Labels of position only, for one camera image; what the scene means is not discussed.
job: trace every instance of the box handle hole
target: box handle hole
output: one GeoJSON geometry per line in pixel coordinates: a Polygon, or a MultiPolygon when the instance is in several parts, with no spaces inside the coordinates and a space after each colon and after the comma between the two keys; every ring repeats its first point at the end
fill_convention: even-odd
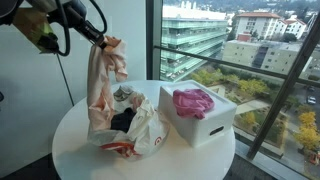
{"type": "Polygon", "coordinates": [[[211,131],[210,136],[212,136],[212,135],[216,134],[217,132],[222,131],[222,130],[223,130],[223,128],[224,128],[224,127],[223,127],[223,126],[221,126],[221,127],[217,128],[217,129],[215,129],[215,130],[211,131]]]}

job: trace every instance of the floor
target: floor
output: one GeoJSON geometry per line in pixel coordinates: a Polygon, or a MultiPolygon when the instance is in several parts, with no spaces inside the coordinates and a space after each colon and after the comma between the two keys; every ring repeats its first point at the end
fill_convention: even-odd
{"type": "MultiPolygon", "coordinates": [[[[274,180],[267,173],[235,155],[224,180],[274,180]]],[[[3,180],[60,180],[54,168],[51,154],[10,174],[3,180]]]]}

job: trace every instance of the red logo on bag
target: red logo on bag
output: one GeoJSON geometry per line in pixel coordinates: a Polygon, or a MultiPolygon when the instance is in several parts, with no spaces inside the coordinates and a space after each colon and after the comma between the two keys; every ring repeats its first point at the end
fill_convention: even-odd
{"type": "Polygon", "coordinates": [[[154,145],[156,146],[157,144],[159,144],[161,142],[162,138],[161,137],[158,137],[156,139],[156,141],[154,142],[154,145]]]}

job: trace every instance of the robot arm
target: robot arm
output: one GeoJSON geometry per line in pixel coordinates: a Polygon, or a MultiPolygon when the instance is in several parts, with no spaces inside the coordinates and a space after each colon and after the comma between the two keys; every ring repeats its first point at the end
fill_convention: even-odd
{"type": "Polygon", "coordinates": [[[21,5],[22,1],[23,0],[0,1],[0,25],[10,25],[11,23],[13,23],[14,25],[20,23],[20,27],[24,27],[23,23],[30,25],[30,22],[24,21],[25,16],[27,15],[30,15],[30,21],[35,21],[34,16],[42,16],[46,18],[45,22],[47,23],[43,26],[49,26],[49,24],[52,22],[59,23],[64,28],[66,38],[66,50],[64,53],[59,51],[57,37],[52,31],[48,30],[48,28],[37,29],[37,31],[45,31],[38,32],[38,34],[41,35],[37,38],[35,38],[34,36],[30,36],[30,34],[32,34],[33,32],[23,32],[23,30],[20,29],[20,31],[23,32],[23,34],[42,52],[58,53],[62,56],[67,56],[70,51],[69,28],[74,28],[92,44],[97,44],[101,48],[104,48],[106,46],[106,44],[104,43],[103,34],[107,31],[107,22],[102,11],[94,0],[90,0],[90,2],[97,9],[102,18],[104,24],[104,29],[102,31],[97,30],[89,21],[86,20],[86,8],[80,0],[27,0],[27,2],[32,5],[33,8],[29,9],[29,11],[20,12],[19,6],[21,5]]]}

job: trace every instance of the black cloth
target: black cloth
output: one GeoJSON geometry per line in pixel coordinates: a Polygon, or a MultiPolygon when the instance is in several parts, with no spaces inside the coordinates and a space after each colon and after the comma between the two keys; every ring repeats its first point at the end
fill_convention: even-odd
{"type": "Polygon", "coordinates": [[[135,115],[136,113],[133,112],[131,108],[127,108],[121,114],[114,115],[111,120],[111,129],[120,130],[127,133],[129,131],[131,121],[135,115]]]}

